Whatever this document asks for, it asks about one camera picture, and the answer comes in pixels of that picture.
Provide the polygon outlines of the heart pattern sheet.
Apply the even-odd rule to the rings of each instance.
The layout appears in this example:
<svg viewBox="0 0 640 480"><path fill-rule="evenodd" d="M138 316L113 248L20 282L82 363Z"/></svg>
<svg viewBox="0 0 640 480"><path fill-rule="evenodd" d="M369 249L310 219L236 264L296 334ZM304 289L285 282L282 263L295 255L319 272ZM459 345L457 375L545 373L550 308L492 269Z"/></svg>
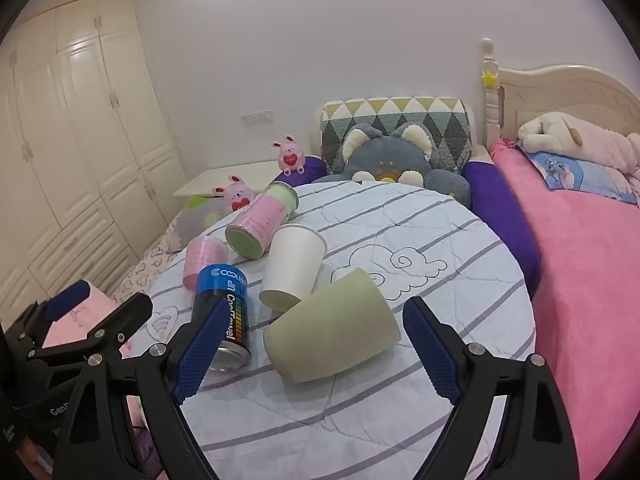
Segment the heart pattern sheet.
<svg viewBox="0 0 640 480"><path fill-rule="evenodd" d="M136 292L146 294L150 291L155 280L177 258L182 251L181 238L177 233L177 224L182 213L179 212L175 219L169 223L165 233L157 243L150 248L118 283L111 300L121 304Z"/></svg>

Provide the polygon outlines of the grey sun pattern pillow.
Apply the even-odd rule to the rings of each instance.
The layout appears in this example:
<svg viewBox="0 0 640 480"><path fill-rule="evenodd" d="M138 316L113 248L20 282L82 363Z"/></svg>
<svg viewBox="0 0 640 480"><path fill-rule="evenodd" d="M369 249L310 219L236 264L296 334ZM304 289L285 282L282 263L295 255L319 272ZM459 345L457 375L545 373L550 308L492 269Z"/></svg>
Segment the grey sun pattern pillow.
<svg viewBox="0 0 640 480"><path fill-rule="evenodd" d="M194 196L177 214L171 223L168 237L168 250L175 254L181 252L190 241L200 236L228 214L222 197Z"/></svg>

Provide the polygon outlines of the pink bunny toy back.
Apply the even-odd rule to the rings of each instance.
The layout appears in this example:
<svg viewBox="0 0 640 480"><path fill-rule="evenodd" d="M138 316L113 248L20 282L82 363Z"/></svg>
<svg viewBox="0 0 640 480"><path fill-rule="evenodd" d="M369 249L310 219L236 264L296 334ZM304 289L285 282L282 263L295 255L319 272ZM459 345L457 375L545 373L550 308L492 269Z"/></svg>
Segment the pink bunny toy back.
<svg viewBox="0 0 640 480"><path fill-rule="evenodd" d="M279 150L278 166L285 177L305 173L305 153L292 136L286 136L283 142L273 141L271 145Z"/></svg>

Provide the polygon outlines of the white wall socket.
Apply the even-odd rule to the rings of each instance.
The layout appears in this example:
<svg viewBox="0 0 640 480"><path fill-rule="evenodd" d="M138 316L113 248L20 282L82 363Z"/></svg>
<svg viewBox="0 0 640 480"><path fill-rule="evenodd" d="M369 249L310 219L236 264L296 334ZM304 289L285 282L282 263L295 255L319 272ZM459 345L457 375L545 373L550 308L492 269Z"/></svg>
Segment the white wall socket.
<svg viewBox="0 0 640 480"><path fill-rule="evenodd" d="M260 110L245 114L240 117L240 122L245 128L269 125L273 123L273 112L272 110Z"/></svg>

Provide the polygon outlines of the pink plastic cup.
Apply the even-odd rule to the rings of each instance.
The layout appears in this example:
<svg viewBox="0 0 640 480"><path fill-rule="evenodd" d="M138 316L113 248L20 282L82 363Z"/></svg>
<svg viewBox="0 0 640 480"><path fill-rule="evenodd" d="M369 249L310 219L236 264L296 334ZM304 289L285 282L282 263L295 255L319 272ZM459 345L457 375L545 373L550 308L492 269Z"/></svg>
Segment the pink plastic cup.
<svg viewBox="0 0 640 480"><path fill-rule="evenodd" d="M191 240L186 246L182 276L183 286L190 292L194 292L201 270L211 264L226 263L228 255L227 245L216 237L197 237Z"/></svg>

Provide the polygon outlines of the pink bed blanket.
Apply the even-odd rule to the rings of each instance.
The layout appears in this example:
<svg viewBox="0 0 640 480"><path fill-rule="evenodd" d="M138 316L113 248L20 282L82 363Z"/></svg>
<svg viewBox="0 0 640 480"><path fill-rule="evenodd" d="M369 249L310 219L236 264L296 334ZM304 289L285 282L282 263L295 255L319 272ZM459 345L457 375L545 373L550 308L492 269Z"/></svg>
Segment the pink bed blanket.
<svg viewBox="0 0 640 480"><path fill-rule="evenodd" d="M580 475L594 479L639 413L639 208L552 190L506 142L490 156L538 246L536 350L562 394Z"/></svg>

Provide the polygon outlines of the white pink plush toy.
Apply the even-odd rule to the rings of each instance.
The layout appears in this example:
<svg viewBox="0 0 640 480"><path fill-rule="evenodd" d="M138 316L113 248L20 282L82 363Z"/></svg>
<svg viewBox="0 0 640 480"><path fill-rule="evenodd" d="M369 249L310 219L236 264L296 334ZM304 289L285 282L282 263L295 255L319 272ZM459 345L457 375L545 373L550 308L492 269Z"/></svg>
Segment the white pink plush toy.
<svg viewBox="0 0 640 480"><path fill-rule="evenodd" d="M548 152L594 162L639 179L639 136L624 136L561 112L550 112L518 129L518 145L526 152Z"/></svg>

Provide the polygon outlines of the cream wardrobe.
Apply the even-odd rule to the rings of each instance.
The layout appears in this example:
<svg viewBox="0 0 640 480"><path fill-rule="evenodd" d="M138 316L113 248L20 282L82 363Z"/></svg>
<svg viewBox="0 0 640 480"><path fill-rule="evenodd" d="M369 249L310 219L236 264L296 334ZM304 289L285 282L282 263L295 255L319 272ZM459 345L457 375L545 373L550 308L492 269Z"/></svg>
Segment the cream wardrobe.
<svg viewBox="0 0 640 480"><path fill-rule="evenodd" d="M1 321L85 278L104 292L164 235L186 180L134 0L77 0L1 44Z"/></svg>

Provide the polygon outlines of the pink green canister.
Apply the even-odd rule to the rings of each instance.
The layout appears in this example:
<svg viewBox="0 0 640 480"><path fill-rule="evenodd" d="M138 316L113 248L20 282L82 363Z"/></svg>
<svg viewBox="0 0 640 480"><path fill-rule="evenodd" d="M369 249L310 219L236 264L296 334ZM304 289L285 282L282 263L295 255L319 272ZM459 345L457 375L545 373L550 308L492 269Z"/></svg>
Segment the pink green canister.
<svg viewBox="0 0 640 480"><path fill-rule="evenodd" d="M243 258L262 258L274 232L291 219L298 204L295 188L284 182L272 182L226 227L224 236L228 245Z"/></svg>

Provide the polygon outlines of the grey cat plush pillow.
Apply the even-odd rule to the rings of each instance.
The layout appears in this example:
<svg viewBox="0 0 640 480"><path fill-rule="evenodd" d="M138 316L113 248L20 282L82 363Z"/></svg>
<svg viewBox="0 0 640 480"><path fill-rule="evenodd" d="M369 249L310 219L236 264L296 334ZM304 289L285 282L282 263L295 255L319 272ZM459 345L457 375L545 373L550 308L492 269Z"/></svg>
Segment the grey cat plush pillow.
<svg viewBox="0 0 640 480"><path fill-rule="evenodd" d="M372 125L354 125L336 156L337 164L318 182L380 181L401 183L447 195L472 205L469 182L439 168L439 154L424 125L408 122L384 134Z"/></svg>

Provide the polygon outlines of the cream wooden headboard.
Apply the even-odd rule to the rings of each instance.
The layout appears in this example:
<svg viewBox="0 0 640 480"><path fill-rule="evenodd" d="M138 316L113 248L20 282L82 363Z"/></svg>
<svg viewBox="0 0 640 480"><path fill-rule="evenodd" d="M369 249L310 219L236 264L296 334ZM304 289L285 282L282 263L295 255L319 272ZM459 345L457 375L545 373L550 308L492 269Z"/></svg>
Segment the cream wooden headboard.
<svg viewBox="0 0 640 480"><path fill-rule="evenodd" d="M484 132L477 140L491 148L514 139L518 128L548 112L563 112L625 136L639 131L639 98L598 68L560 64L534 70L499 65L494 43L480 40L484 87Z"/></svg>

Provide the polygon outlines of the blue cartoon pillow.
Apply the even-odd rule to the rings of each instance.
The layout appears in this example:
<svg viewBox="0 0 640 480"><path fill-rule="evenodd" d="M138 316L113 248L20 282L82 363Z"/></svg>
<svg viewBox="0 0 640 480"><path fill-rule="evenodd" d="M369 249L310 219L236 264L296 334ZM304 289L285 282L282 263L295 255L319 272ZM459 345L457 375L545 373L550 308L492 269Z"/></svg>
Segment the blue cartoon pillow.
<svg viewBox="0 0 640 480"><path fill-rule="evenodd" d="M619 202L639 205L639 199L620 170L548 152L518 149L538 170L550 190L596 194Z"/></svg>

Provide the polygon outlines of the green cup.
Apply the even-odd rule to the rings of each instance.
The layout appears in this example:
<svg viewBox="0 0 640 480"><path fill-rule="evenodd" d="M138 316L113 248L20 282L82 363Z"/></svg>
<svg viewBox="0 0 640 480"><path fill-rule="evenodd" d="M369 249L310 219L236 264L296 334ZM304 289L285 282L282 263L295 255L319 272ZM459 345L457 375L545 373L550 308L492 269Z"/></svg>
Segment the green cup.
<svg viewBox="0 0 640 480"><path fill-rule="evenodd" d="M392 310L362 269L296 304L262 336L274 369L296 384L350 370L400 338Z"/></svg>

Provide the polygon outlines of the striped white quilt cover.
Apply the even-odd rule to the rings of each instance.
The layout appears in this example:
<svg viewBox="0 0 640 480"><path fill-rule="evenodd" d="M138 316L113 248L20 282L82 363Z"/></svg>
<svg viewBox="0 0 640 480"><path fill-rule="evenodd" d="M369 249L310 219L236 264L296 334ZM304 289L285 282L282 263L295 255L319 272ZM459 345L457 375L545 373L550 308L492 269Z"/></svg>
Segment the striped white quilt cover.
<svg viewBox="0 0 640 480"><path fill-rule="evenodd" d="M467 344L522 360L536 328L524 276L453 198L411 185L301 186L273 256L246 279L248 352L209 372L183 415L223 479L410 479L451 411L402 327L423 300Z"/></svg>

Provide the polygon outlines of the blue black towel can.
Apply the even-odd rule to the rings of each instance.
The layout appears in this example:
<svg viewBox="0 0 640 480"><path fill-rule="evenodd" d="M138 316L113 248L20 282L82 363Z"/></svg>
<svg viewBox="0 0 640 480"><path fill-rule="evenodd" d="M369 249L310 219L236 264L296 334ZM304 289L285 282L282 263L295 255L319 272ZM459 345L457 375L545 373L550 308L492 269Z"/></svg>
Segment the blue black towel can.
<svg viewBox="0 0 640 480"><path fill-rule="evenodd" d="M236 266L210 264L198 274L193 317L212 310L206 318L214 336L210 369L215 372L234 372L250 362L246 295L246 276Z"/></svg>

